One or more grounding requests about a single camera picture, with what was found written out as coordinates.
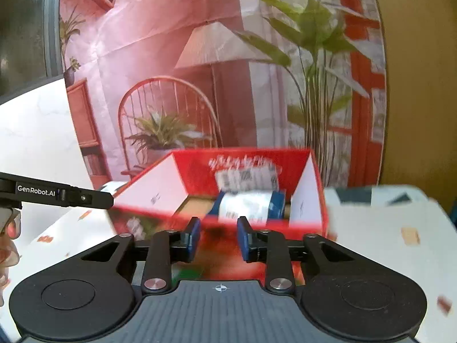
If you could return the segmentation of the person's left hand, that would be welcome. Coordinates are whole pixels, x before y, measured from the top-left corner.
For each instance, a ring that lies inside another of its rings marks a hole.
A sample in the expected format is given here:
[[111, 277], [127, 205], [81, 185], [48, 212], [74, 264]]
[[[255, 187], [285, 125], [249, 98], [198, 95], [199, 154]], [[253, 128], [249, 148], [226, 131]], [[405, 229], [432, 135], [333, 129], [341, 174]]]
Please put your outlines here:
[[15, 208], [1, 208], [0, 214], [0, 283], [1, 306], [3, 306], [3, 290], [9, 281], [9, 268], [19, 262], [19, 254], [13, 241], [21, 234], [21, 212]]

